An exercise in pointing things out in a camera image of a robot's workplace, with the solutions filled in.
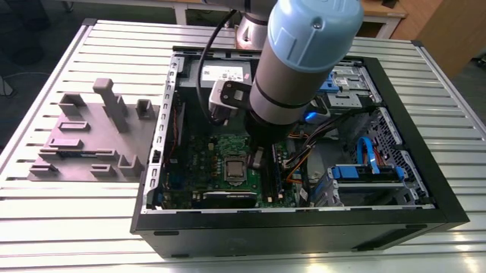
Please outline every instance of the floor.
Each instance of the floor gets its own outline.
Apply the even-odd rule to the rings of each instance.
[[[51,28],[35,33],[45,53],[43,60],[33,65],[19,66],[8,61],[0,52],[0,75],[23,73],[7,79],[8,84],[17,91],[17,95],[13,98],[0,97],[0,149],[7,144],[45,83],[47,75],[41,73],[51,73],[84,18],[175,23],[174,10],[167,8],[76,3],[73,12],[65,13],[60,2],[44,0],[43,4],[51,19]],[[4,2],[0,2],[0,16],[7,12],[8,7]],[[188,24],[215,26],[224,14],[219,11],[190,10],[187,11],[187,21]],[[483,95],[486,94],[486,68],[478,68],[473,62],[469,63],[453,82],[482,121],[486,122],[486,107],[483,107],[486,105]]]

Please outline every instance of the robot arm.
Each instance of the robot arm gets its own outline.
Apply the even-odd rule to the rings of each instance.
[[[240,8],[246,2],[254,5],[272,1],[231,1]],[[270,147],[288,135],[334,65],[351,48],[362,21],[359,0],[278,1],[268,18],[254,83],[248,86],[246,130],[254,150]],[[218,88],[216,96],[223,97],[224,85]]]
[[[236,47],[262,50],[267,38],[268,16],[278,0],[202,0],[244,12],[236,31]]]

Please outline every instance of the white table leg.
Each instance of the white table leg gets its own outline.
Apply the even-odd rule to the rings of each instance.
[[[178,24],[187,25],[186,10],[187,10],[186,4],[175,3],[174,11],[175,11],[175,21],[178,22]]]
[[[0,76],[0,96],[9,96],[12,92],[12,87],[9,87],[8,83],[3,80]]]
[[[382,26],[382,28],[379,29],[377,38],[378,39],[390,39],[391,35],[394,34],[394,31],[397,29],[397,26],[401,22],[401,18],[391,18],[389,17],[386,19],[386,22]]]
[[[63,8],[67,13],[72,13],[75,2],[63,1]]]

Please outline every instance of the black cable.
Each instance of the black cable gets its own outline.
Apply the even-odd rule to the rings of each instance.
[[[307,199],[300,198],[300,204],[304,208],[311,205],[311,184],[308,182],[308,173],[307,173],[307,159],[300,164],[300,179],[302,179],[302,188],[307,192]]]
[[[300,150],[296,153],[294,153],[294,155],[286,161],[286,165],[288,165],[296,159],[303,157],[307,154],[307,152],[311,152],[310,150],[316,144],[318,139],[323,137],[330,131],[332,131],[350,117],[353,117],[357,114],[370,113],[375,109],[377,106],[369,106],[361,109],[353,109],[348,110],[344,114],[326,120],[306,139]]]
[[[226,17],[219,22],[219,24],[216,25],[216,29],[212,32],[212,35],[210,37],[210,40],[207,41],[207,44],[206,44],[206,47],[204,47],[204,50],[203,50],[203,54],[200,55],[199,66],[198,66],[196,93],[198,93],[199,104],[200,104],[200,108],[203,110],[203,114],[204,114],[206,119],[215,126],[223,125],[224,120],[212,119],[212,117],[211,117],[211,112],[210,112],[210,109],[208,109],[207,101],[204,100],[203,92],[200,90],[200,77],[202,77],[202,72],[203,72],[203,64],[204,64],[204,58],[206,58],[206,55],[207,55],[207,51],[211,48],[212,42],[214,42],[214,40],[215,40],[215,38],[218,36],[219,31],[222,30],[226,22],[235,15],[235,13],[236,13],[236,10],[232,10],[226,15]]]

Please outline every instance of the orange wire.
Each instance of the orange wire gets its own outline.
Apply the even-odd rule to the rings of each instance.
[[[378,164],[381,166],[383,166],[385,165],[385,161],[383,161],[382,155],[378,152],[377,147],[373,147],[373,151],[374,151],[374,154],[375,154],[375,157],[377,157],[377,160],[378,160]]]
[[[308,151],[307,155],[300,159],[299,163],[295,165],[294,169],[291,170],[288,176],[287,176],[287,181],[290,180],[291,178],[291,175],[294,174],[294,172],[296,171],[296,169],[299,168],[299,166],[302,165],[302,163],[306,161],[308,155],[311,154],[311,152]]]
[[[300,134],[296,134],[296,133],[290,133],[288,134],[291,137],[300,137]]]
[[[294,180],[294,179],[290,179],[287,180],[288,183],[295,183],[295,184],[302,184],[302,181],[299,180]]]
[[[378,165],[382,166],[383,165],[382,159],[379,158],[379,156],[378,156],[378,154],[375,152],[373,152],[373,153],[374,153],[374,157],[377,158]]]

